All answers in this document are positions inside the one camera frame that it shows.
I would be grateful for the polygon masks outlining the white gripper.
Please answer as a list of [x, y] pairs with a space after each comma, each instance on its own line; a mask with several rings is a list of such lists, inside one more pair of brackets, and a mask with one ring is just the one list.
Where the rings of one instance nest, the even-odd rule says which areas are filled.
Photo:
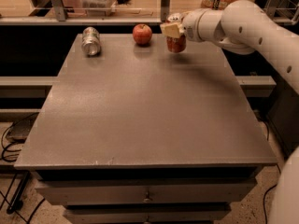
[[180, 38], [185, 35], [189, 41], [203, 42], [203, 38], [199, 34], [199, 21], [205, 13], [206, 9], [203, 8], [181, 12], [179, 16], [184, 17], [182, 24], [180, 22], [163, 23], [160, 25], [162, 34], [172, 38]]

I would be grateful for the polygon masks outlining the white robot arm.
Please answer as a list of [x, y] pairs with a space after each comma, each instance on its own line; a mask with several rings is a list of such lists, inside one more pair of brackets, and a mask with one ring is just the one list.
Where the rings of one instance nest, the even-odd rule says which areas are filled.
[[[258, 51], [299, 92], [299, 35], [277, 25], [250, 1], [238, 0], [223, 10], [183, 12], [160, 28], [165, 36], [209, 41], [236, 54]], [[299, 224], [299, 148], [281, 170], [268, 224]]]

